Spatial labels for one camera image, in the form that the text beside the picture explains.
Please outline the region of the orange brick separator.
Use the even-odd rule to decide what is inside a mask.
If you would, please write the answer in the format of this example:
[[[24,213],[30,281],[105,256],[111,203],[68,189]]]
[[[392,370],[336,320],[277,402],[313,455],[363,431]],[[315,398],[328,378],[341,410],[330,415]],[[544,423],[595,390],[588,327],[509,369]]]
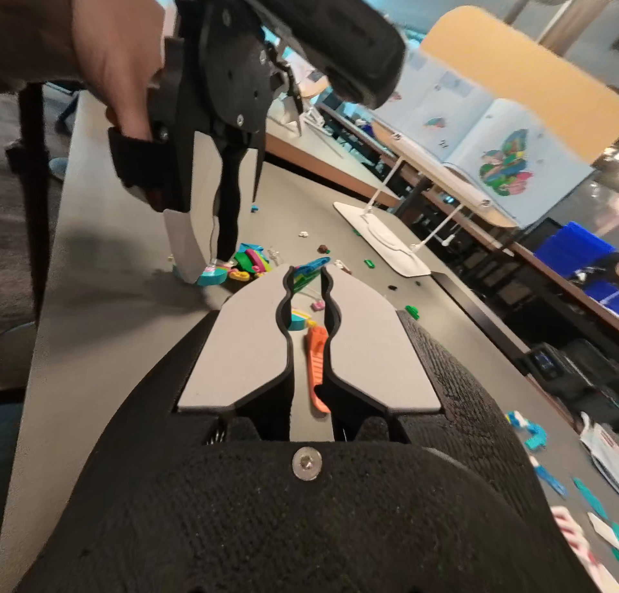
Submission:
[[[329,334],[323,326],[310,326],[305,335],[305,353],[308,377],[308,391],[311,403],[321,414],[330,414],[329,407],[319,398],[316,389],[322,384],[324,350]]]

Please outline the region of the grey table with wooden edge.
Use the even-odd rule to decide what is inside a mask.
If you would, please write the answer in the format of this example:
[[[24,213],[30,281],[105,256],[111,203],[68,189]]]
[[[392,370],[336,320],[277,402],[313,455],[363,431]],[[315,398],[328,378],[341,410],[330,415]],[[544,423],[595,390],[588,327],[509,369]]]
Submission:
[[[303,133],[298,134],[295,125],[289,127],[267,117],[266,153],[278,162],[286,162],[368,199],[380,190],[376,201],[385,207],[393,208],[400,202],[354,156],[311,126],[305,126]]]

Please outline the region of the person's left hand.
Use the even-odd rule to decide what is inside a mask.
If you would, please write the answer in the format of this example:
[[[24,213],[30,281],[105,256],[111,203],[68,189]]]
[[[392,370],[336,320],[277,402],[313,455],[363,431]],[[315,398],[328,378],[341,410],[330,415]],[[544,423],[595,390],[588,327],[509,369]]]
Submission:
[[[73,0],[73,45],[81,75],[122,135],[152,141],[151,79],[162,67],[165,13],[157,0]]]

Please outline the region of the open instruction booklet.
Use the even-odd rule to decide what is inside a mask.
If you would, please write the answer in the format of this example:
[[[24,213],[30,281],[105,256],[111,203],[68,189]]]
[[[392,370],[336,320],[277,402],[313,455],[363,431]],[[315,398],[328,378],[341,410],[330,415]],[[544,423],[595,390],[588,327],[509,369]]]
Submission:
[[[403,154],[458,175],[475,206],[496,208],[520,228],[594,172],[526,106],[495,97],[421,48],[408,52],[375,118]]]

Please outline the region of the colourful lego butterfly model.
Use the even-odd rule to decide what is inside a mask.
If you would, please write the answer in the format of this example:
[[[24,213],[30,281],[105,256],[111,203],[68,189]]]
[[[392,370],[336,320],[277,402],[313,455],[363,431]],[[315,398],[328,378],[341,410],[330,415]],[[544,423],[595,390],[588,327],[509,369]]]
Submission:
[[[295,294],[306,289],[320,274],[324,266],[330,262],[327,253],[310,262],[295,266],[293,276],[293,291]],[[240,282],[249,282],[274,271],[283,264],[280,252],[273,248],[265,249],[262,246],[241,243],[239,249],[231,259],[228,278]]]

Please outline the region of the white paper leaflet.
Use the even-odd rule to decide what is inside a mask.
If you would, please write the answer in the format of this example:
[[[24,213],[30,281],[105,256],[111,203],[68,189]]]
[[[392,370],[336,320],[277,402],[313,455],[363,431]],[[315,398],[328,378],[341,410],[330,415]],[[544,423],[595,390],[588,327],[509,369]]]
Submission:
[[[618,443],[614,435],[597,422],[592,421],[585,412],[580,413],[583,428],[579,441],[607,483],[618,493]]]

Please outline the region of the teal pink lego wing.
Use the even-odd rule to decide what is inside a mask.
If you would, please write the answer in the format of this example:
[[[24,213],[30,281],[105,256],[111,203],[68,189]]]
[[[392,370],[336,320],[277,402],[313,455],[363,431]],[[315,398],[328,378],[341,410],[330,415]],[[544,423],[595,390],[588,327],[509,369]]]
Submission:
[[[228,278],[230,265],[228,263],[217,262],[205,268],[196,281],[198,287],[211,287],[223,284]]]

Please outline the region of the tan board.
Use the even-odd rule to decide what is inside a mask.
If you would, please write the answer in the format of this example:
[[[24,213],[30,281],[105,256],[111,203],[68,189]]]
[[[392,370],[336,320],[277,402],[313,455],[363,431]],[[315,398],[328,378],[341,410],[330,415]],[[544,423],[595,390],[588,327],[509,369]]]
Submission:
[[[496,98],[529,109],[588,164],[618,139],[618,94],[481,8],[449,11],[420,47]]]

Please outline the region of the cluster of colourful lego bricks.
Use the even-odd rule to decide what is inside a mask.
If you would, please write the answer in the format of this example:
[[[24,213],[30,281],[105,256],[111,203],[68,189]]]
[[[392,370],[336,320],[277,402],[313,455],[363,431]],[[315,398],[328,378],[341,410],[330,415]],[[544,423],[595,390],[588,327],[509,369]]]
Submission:
[[[529,433],[529,438],[524,442],[524,446],[529,452],[529,461],[538,480],[546,484],[559,497],[563,499],[568,498],[567,488],[534,457],[535,452],[545,448],[547,445],[545,430],[538,424],[526,419],[518,411],[508,412],[506,418],[514,428],[525,430]],[[618,523],[609,518],[603,504],[581,479],[574,477],[573,483],[590,508],[587,516],[596,534],[605,540],[614,557],[618,558]],[[600,592],[618,592],[617,580],[594,555],[584,529],[573,518],[569,509],[565,505],[560,504],[551,506],[551,512],[569,548],[584,567],[598,590]]]

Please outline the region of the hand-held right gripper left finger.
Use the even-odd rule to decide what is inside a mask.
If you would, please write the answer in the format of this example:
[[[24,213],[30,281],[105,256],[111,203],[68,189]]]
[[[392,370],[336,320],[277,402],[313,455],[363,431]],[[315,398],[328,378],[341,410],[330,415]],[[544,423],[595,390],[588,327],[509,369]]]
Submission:
[[[223,304],[178,400],[178,410],[229,412],[291,372],[294,268],[247,284]]]

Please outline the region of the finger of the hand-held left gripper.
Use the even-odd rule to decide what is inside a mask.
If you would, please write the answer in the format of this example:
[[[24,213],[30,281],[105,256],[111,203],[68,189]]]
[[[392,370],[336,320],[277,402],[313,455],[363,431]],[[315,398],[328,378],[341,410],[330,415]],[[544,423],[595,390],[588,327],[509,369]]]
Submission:
[[[219,236],[217,258],[228,261],[249,239],[251,207],[258,151],[245,148],[225,148],[222,155],[219,187]]]
[[[221,155],[213,139],[195,132],[192,151],[190,210],[163,212],[174,265],[188,284],[195,284],[217,254]]]

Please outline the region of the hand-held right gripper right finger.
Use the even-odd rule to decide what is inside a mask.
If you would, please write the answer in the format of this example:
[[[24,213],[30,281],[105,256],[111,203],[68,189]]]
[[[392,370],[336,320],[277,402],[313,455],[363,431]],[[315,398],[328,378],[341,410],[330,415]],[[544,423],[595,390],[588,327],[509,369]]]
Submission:
[[[441,403],[392,303],[336,266],[321,271],[324,347],[321,397],[388,415],[437,413]]]

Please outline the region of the blue plastic crate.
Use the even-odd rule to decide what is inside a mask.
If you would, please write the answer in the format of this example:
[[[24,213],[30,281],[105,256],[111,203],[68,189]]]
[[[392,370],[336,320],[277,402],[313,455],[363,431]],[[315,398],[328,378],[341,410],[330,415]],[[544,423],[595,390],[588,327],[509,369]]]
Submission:
[[[617,253],[615,247],[575,222],[561,227],[533,254],[564,279]]]

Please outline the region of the black electronic device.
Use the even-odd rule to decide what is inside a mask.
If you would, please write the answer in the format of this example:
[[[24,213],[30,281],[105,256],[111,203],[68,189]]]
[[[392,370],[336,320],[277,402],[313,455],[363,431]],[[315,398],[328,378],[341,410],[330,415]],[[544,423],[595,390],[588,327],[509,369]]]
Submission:
[[[595,393],[595,385],[571,359],[548,343],[535,345],[521,357],[520,362],[547,394],[569,410],[577,410],[584,397]]]

